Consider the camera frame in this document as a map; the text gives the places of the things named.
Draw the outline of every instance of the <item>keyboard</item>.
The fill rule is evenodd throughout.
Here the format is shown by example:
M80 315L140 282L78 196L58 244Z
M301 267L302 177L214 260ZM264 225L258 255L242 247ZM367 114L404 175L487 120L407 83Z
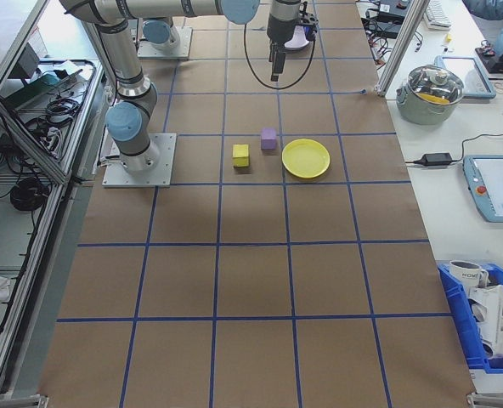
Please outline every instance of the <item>keyboard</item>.
M446 14L444 14L439 0L429 1L429 5L423 15L423 20L430 30L448 31L452 26L451 21L446 17Z

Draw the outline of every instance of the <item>white mug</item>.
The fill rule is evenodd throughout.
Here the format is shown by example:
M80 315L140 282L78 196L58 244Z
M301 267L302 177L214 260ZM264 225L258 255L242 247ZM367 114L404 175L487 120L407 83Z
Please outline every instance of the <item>white mug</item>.
M461 282L467 297L471 288L486 287L488 285L488 271L476 263L458 260L450 261L449 272Z

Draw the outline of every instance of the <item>mounting plate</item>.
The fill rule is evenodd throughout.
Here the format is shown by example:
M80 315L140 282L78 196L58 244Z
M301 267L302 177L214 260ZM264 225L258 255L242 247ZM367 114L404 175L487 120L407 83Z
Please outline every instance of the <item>mounting plate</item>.
M138 47L138 57L141 60L188 60L191 49L191 27L176 27L180 36L180 44L175 48L157 49L151 42L142 41Z
M150 134L150 138L157 145L161 153L157 165L150 170L130 173L120 162L110 163L106 167L105 178L102 183L104 187L170 186L174 151L176 149L176 134L152 133ZM115 144L112 150L112 153L119 154Z

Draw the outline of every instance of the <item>tablet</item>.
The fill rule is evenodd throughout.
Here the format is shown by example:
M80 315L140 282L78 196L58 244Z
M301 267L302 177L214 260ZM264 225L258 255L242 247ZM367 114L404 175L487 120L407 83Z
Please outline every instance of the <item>tablet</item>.
M453 72L463 81L463 98L492 99L497 95L478 57L439 55L435 65Z
M478 211L503 223L503 156L465 156L463 173Z

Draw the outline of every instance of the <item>small yellow object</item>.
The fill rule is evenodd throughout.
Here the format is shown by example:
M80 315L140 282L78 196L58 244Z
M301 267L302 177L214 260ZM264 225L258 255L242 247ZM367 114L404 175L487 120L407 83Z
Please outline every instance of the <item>small yellow object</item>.
M428 100L429 102L433 102L438 105L449 105L449 100L440 98L439 96L430 95L429 93L418 92L418 96L424 100Z
M250 145L233 144L233 167L250 166Z

